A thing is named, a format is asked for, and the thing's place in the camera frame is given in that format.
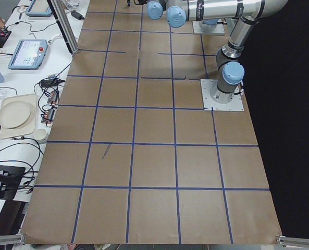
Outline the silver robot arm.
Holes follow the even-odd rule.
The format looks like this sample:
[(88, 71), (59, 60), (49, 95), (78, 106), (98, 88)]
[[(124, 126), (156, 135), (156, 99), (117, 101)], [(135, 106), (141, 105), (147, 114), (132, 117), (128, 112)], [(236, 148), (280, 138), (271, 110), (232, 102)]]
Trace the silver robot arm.
[(172, 28), (179, 28), (187, 21), (233, 18), (237, 20), (226, 45), (216, 54), (219, 79), (210, 90), (211, 98), (220, 104), (232, 101), (234, 91), (241, 83), (244, 68), (237, 61), (245, 42), (261, 18), (280, 11), (287, 1), (139, 1), (146, 5), (152, 20), (166, 15)]
[(202, 21), (199, 21), (199, 26), (203, 30), (214, 29), (219, 24), (221, 24), (221, 19), (203, 19)]

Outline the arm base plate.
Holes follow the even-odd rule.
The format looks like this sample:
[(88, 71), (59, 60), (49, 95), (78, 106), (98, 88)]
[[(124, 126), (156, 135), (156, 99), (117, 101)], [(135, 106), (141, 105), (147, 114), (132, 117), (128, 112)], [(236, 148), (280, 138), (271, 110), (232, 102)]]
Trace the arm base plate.
[(208, 111), (244, 111), (239, 88), (223, 93), (217, 88), (216, 79), (201, 79), (203, 109)]
[(193, 21), (193, 33), (200, 35), (225, 35), (223, 21), (219, 19), (216, 24), (204, 24), (203, 21)]

